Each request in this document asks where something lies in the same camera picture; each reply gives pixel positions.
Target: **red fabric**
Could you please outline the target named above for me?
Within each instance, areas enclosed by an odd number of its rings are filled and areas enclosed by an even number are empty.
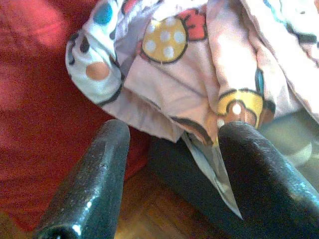
[[[76,89],[64,65],[67,39],[95,2],[0,2],[0,210],[27,231],[110,119]],[[126,178],[145,165],[149,140],[131,129]]]

